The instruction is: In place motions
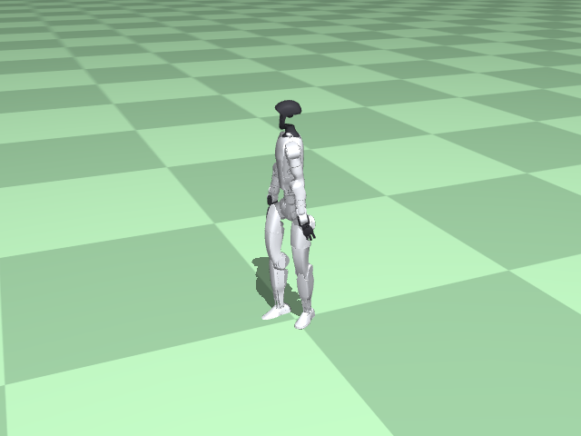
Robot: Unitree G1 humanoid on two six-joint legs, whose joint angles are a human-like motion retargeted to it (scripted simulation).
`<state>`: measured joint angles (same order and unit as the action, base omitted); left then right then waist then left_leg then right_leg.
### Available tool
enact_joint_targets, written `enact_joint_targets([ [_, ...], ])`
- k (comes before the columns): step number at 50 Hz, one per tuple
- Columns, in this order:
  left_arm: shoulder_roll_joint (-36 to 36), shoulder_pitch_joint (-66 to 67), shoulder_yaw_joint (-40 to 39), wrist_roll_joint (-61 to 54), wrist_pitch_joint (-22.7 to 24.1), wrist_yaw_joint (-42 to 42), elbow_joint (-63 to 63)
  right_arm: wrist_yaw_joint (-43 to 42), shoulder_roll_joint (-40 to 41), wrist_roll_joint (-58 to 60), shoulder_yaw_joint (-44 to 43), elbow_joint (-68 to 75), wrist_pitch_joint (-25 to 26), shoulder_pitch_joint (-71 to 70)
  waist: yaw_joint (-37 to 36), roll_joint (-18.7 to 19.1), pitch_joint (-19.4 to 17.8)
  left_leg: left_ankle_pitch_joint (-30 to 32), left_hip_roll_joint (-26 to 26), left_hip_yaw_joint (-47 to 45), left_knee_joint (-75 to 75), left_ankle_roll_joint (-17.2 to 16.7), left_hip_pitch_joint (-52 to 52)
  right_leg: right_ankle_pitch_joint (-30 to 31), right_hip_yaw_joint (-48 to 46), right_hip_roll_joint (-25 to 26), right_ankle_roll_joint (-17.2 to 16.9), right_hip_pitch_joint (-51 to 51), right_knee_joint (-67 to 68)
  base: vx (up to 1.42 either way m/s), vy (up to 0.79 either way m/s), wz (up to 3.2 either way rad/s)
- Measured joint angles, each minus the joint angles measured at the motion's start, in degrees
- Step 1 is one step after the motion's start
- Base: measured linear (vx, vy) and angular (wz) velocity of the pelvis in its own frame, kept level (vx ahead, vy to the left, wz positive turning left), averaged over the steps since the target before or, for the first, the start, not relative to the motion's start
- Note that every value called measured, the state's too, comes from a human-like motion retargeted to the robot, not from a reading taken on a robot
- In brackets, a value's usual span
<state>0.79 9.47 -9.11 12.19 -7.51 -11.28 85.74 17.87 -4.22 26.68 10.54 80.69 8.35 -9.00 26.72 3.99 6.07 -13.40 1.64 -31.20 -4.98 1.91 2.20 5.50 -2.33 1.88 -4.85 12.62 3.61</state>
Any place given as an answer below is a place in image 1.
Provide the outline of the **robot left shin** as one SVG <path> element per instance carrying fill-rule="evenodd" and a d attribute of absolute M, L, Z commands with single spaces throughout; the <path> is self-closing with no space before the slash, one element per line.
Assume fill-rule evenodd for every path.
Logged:
<path fill-rule="evenodd" d="M 303 312 L 307 312 L 308 310 L 308 314 L 311 313 L 311 296 L 312 296 L 312 291 L 313 291 L 313 284 L 314 284 L 314 278 L 313 278 L 313 266 L 312 264 L 309 264 L 309 270 L 307 273 L 307 276 L 303 276 L 303 274 L 298 274 L 298 278 L 297 278 L 297 286 L 298 286 L 298 292 L 299 292 L 299 296 L 301 298 L 301 304 L 303 307 Z"/>

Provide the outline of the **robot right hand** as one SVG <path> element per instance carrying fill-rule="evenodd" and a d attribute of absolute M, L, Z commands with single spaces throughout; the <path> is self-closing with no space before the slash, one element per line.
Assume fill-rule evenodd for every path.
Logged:
<path fill-rule="evenodd" d="M 268 205 L 269 205 L 269 208 L 270 208 L 270 206 L 271 206 L 272 204 L 274 204 L 274 203 L 277 203 L 277 202 L 278 202 L 278 201 L 277 201 L 277 202 L 274 202 L 274 203 L 273 203 L 273 202 L 272 202 L 272 198 L 271 198 L 271 196 L 270 196 L 270 195 L 268 195 L 267 199 L 268 199 Z M 269 208 L 268 208 L 268 211 L 269 211 Z M 267 214 L 268 214 L 268 212 L 267 212 Z M 266 215 L 266 218 L 267 218 L 267 215 Z"/>

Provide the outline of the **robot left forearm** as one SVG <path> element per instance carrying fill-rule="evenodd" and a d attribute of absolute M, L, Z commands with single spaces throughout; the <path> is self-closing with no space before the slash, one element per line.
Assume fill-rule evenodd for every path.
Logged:
<path fill-rule="evenodd" d="M 294 192 L 293 200 L 295 202 L 295 211 L 296 214 L 299 216 L 300 224 L 307 223 L 307 210 L 306 210 L 306 192 L 302 183 L 297 182 L 292 186 L 292 190 Z"/>

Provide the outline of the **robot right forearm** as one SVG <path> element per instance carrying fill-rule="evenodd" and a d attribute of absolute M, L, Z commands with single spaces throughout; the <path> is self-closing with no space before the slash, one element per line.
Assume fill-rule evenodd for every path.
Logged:
<path fill-rule="evenodd" d="M 269 193 L 268 193 L 268 195 L 271 196 L 273 203 L 278 201 L 279 192 L 280 192 L 279 178 L 278 178 L 278 175 L 273 171 L 271 185 L 270 185 Z M 268 197 L 268 195 L 267 195 L 267 197 Z"/>

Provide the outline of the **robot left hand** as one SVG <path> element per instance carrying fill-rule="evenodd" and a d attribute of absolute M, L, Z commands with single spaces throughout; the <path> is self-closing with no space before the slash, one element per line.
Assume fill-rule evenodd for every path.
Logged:
<path fill-rule="evenodd" d="M 308 222 L 305 223 L 305 224 L 303 224 L 303 225 L 300 225 L 300 219 L 299 219 L 299 216 L 298 216 L 298 223 L 299 223 L 299 226 L 302 227 L 302 231 L 303 231 L 304 236 L 306 236 L 306 239 L 308 240 L 308 236 L 309 236 L 310 240 L 312 241 L 311 234 L 312 234 L 312 236 L 313 236 L 314 239 L 316 237 L 315 237 L 315 234 L 313 232 L 313 229 L 309 225 L 310 224 L 309 216 L 307 215 L 307 217 L 308 217 Z"/>

